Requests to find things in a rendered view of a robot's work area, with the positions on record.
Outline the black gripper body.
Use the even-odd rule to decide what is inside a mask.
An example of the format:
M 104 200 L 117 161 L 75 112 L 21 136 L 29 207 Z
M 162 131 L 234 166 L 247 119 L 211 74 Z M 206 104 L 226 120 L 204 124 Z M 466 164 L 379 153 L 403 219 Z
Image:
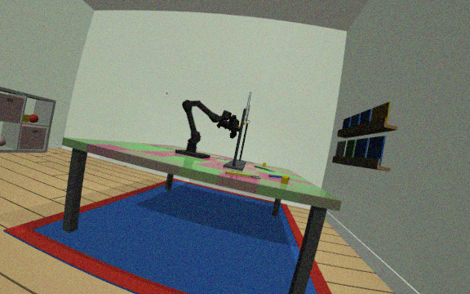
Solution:
M 228 129 L 229 131 L 231 131 L 230 138 L 232 139 L 237 135 L 236 132 L 233 133 L 233 124 L 235 123 L 234 119 L 236 118 L 237 118 L 237 115 L 232 115 L 231 117 L 229 117 L 229 121 L 224 122 L 224 129 Z

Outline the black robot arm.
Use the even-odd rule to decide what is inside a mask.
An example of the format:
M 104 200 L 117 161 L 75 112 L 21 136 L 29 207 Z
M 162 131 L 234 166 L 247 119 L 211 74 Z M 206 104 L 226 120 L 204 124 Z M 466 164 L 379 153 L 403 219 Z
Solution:
M 208 115 L 210 120 L 213 123 L 218 123 L 217 127 L 224 127 L 224 122 L 229 120 L 229 117 L 231 116 L 231 113 L 229 111 L 224 110 L 221 116 L 218 114 L 215 114 L 211 112 L 207 107 L 205 107 L 200 100 L 198 101 L 190 101 L 190 100 L 185 100 L 182 103 L 182 106 L 184 108 L 185 113 L 187 114 L 188 117 L 188 122 L 191 128 L 191 133 L 190 136 L 191 138 L 188 140 L 188 147 L 186 151 L 189 152 L 196 152 L 196 144 L 197 142 L 200 141 L 200 132 L 196 130 L 195 124 L 194 124 L 194 118 L 193 118 L 193 113 L 192 113 L 192 107 L 197 106 L 199 109 L 201 109 L 205 114 Z M 220 120 L 221 119 L 221 120 Z

